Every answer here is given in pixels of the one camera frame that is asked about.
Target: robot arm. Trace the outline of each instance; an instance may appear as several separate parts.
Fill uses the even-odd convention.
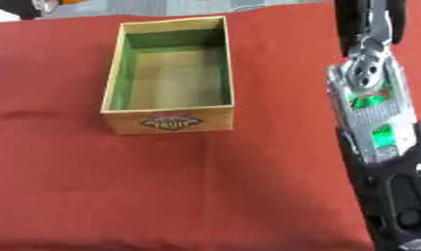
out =
[[[342,53],[328,92],[349,180],[377,251],[421,250],[421,124],[392,45],[404,0],[336,0]]]

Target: open wooden box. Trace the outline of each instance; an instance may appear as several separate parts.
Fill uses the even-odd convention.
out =
[[[233,127],[225,17],[122,24],[101,114],[118,134]]]

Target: table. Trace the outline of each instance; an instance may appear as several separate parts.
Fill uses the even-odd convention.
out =
[[[421,118],[421,0],[409,14],[395,51]],[[371,250],[326,94],[333,4],[228,14],[235,130],[116,136],[115,37],[145,20],[0,24],[0,250]]]

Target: green component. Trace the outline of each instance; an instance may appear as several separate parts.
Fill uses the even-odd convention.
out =
[[[352,103],[352,108],[362,109],[383,103],[388,98],[383,95],[367,96],[364,98],[356,98]]]
[[[383,125],[372,133],[372,139],[376,148],[395,144],[394,130],[390,125]]]

